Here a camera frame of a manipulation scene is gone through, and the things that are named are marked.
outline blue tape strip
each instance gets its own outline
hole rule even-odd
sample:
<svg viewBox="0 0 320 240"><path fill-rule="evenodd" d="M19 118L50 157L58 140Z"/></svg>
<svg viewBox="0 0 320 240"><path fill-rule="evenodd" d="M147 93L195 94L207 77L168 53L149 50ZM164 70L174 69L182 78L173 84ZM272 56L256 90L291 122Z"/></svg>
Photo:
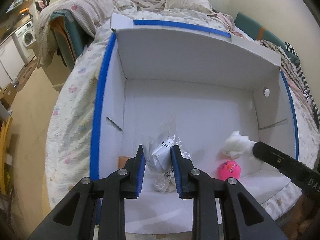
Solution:
<svg viewBox="0 0 320 240"><path fill-rule="evenodd" d="M184 29L202 31L207 33L214 33L214 34L218 34L228 38L231 37L230 33L226 33L226 32L209 28L209 27L193 25L189 23L161 21L161 20L133 20L133 23L134 25L161 25L161 26L177 27L177 28L184 28Z"/></svg>
<svg viewBox="0 0 320 240"><path fill-rule="evenodd" d="M292 117L293 117L293 125L294 125L294 136L295 136L295 141L296 141L296 160L299 160L299 134L298 134L298 124L297 124L297 117L296 117L296 111L294 109L294 104L292 100L292 96L290 93L289 85L287 83L287 80L285 79L284 73L280 71L285 88L287 89L288 97L289 97L289 102L291 106L291 112L292 112Z"/></svg>
<svg viewBox="0 0 320 240"><path fill-rule="evenodd" d="M99 146L100 146L100 128L101 128L101 113L104 97L104 89L106 86L109 63L113 47L116 43L116 35L111 34L106 52L101 64L99 80L97 83L97 94L94 103L94 114L92 121L91 149L90 149L90 178L93 180L99 179Z"/></svg>

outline white pillow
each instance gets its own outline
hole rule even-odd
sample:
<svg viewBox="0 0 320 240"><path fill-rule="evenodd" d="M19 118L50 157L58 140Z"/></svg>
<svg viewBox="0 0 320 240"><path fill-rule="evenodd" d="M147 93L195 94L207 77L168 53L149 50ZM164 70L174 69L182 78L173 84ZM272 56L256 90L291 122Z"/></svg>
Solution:
<svg viewBox="0 0 320 240"><path fill-rule="evenodd" d="M208 0L167 0L164 9L189 9L205 13L207 15L215 14Z"/></svg>

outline plastic bag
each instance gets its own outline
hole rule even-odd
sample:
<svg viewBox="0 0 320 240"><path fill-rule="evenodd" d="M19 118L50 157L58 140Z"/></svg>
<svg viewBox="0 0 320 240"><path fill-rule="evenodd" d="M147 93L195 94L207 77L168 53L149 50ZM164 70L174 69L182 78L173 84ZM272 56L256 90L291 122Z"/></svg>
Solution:
<svg viewBox="0 0 320 240"><path fill-rule="evenodd" d="M181 155L191 160L191 155L182 144L176 130L175 116L160 128L157 138L149 137L148 142L142 145L146 164L149 167L155 188L161 192L175 190L175 180L171 162L170 148L178 145Z"/></svg>

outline floor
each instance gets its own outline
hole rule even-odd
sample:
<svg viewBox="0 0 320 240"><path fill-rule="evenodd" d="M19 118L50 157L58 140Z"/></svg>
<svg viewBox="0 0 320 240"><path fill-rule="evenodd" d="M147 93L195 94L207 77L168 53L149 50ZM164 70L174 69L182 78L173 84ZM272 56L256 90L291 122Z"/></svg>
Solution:
<svg viewBox="0 0 320 240"><path fill-rule="evenodd" d="M45 141L58 95L42 68L36 69L11 106L12 226L21 239L26 239L50 211L44 178Z"/></svg>

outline pink ball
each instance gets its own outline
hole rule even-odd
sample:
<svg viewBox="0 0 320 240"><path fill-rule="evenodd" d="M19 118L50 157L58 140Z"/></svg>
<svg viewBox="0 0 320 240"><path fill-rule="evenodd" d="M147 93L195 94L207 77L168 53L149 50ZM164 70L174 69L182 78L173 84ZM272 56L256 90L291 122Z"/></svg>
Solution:
<svg viewBox="0 0 320 240"><path fill-rule="evenodd" d="M239 179L241 173L241 168L235 161L226 161L221 164L218 168L218 175L221 180L226 180L227 178Z"/></svg>

